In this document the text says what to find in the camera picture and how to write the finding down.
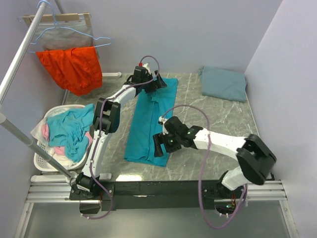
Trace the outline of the turquoise t-shirt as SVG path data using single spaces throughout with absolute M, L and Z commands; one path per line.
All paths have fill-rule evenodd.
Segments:
M 165 167 L 169 154 L 163 149 L 162 157 L 155 157 L 153 135 L 162 132 L 158 123 L 159 117 L 165 115 L 168 119 L 172 116 L 178 79 L 165 78 L 166 88 L 158 89 L 152 93 L 141 92 L 138 96 L 134 116 L 127 139 L 124 159 L 128 162 L 149 164 Z

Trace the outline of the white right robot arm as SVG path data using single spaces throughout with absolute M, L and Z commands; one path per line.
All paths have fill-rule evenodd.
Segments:
M 276 164 L 277 158 L 266 144 L 255 134 L 248 137 L 229 136 L 207 130 L 200 126 L 155 134 L 154 156 L 163 156 L 162 146 L 167 153 L 182 147 L 213 151 L 235 159 L 239 166 L 225 172 L 219 179 L 217 192 L 228 198 L 246 183 L 263 185 Z

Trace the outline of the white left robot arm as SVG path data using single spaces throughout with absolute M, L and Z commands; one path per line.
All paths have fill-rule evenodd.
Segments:
M 100 166 L 107 145 L 119 127 L 121 107 L 142 91 L 153 93 L 166 87 L 167 84 L 163 81 L 159 70 L 151 73 L 148 67 L 136 66 L 133 74 L 116 93 L 108 98 L 99 99 L 93 118 L 93 143 L 86 164 L 82 172 L 70 182 L 75 193 L 81 192 L 87 199 L 98 196 Z

